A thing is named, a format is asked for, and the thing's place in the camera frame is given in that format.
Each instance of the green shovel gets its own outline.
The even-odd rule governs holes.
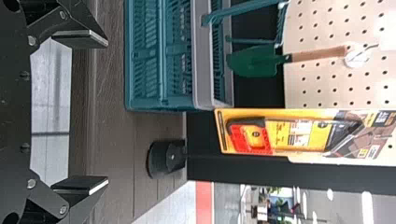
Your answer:
[[[347,46],[276,55],[274,45],[265,45],[229,54],[227,64],[240,77],[274,77],[278,64],[345,57],[346,55]]]

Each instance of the shovel blade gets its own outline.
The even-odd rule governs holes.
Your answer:
[[[274,77],[279,63],[274,45],[258,46],[227,55],[228,66],[240,77]]]

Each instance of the black base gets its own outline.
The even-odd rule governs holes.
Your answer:
[[[185,141],[154,142],[148,151],[148,175],[159,179],[186,166]]]

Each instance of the wooden handle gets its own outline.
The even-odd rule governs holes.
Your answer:
[[[292,53],[291,60],[294,63],[306,62],[317,59],[345,57],[347,55],[347,46],[340,46],[330,49],[317,49],[312,51],[304,51]]]

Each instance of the white pegboard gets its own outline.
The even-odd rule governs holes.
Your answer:
[[[284,52],[394,45],[394,27],[394,0],[291,0]],[[361,68],[343,59],[285,64],[286,107],[396,108],[395,59],[396,50],[373,49]]]

